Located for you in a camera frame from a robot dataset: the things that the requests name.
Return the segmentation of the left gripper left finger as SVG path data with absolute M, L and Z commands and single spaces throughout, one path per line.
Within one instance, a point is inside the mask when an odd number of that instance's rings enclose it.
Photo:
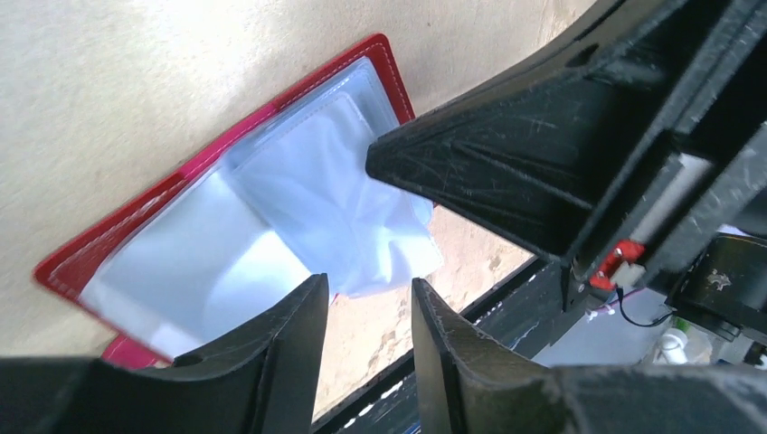
M 1 430 L 307 433 L 328 307 L 327 276 L 313 275 L 274 307 L 165 368 L 5 357 Z

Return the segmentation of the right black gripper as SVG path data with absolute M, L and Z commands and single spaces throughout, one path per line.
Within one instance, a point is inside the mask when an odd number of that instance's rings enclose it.
M 764 335 L 766 4 L 599 1 L 366 169 L 559 267 L 561 316 L 647 287 Z

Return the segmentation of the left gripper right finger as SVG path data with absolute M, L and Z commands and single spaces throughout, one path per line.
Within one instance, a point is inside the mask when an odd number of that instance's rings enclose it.
M 743 366 L 547 368 L 412 282 L 424 433 L 763 433 L 766 375 Z

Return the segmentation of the red card holder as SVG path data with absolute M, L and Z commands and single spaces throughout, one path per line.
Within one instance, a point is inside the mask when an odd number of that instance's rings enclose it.
M 273 307 L 313 274 L 366 297 L 441 266 L 431 201 L 369 177 L 412 120 L 374 33 L 218 136 L 40 262 L 37 283 L 117 331 L 106 360 L 170 361 Z

